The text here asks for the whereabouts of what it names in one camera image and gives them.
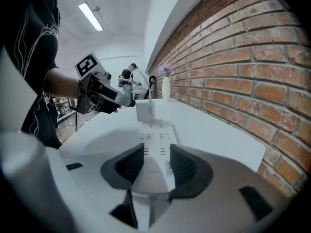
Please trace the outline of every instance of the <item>white vase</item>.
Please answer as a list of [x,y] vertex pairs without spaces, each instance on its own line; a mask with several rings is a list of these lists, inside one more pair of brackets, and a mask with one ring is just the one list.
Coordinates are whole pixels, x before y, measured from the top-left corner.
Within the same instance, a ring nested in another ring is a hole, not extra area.
[[168,101],[171,96],[171,84],[170,84],[170,78],[164,77],[163,83],[162,83],[162,97],[165,101]]

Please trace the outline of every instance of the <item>ceiling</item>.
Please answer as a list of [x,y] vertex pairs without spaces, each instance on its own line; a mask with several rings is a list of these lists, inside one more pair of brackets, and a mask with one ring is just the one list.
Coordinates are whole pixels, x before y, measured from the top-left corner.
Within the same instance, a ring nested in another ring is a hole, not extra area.
[[[97,32],[78,6],[87,2],[95,17],[103,27]],[[64,47],[69,42],[83,41],[88,38],[107,38],[115,36],[143,36],[150,0],[58,0],[61,13],[59,45]]]

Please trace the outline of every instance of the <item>small white box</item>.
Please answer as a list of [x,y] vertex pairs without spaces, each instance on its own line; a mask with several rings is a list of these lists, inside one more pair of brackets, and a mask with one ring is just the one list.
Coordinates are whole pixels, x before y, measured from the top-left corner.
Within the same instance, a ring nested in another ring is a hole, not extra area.
[[138,122],[154,121],[155,115],[155,102],[145,101],[143,103],[136,103],[136,114]]

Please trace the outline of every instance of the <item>black cap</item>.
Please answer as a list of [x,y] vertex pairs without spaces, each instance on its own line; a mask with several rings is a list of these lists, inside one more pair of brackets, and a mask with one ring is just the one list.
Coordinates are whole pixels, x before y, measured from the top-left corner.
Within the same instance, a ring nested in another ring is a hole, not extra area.
[[138,66],[135,63],[132,63],[130,66],[134,67],[134,69],[138,69]]

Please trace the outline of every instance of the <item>purple flower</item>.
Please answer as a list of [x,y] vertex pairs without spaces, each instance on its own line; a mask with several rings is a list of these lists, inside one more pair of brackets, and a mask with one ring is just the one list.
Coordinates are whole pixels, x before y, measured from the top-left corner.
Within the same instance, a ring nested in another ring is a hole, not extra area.
[[163,64],[159,68],[159,75],[164,75],[165,77],[169,77],[171,74],[172,66],[170,64]]

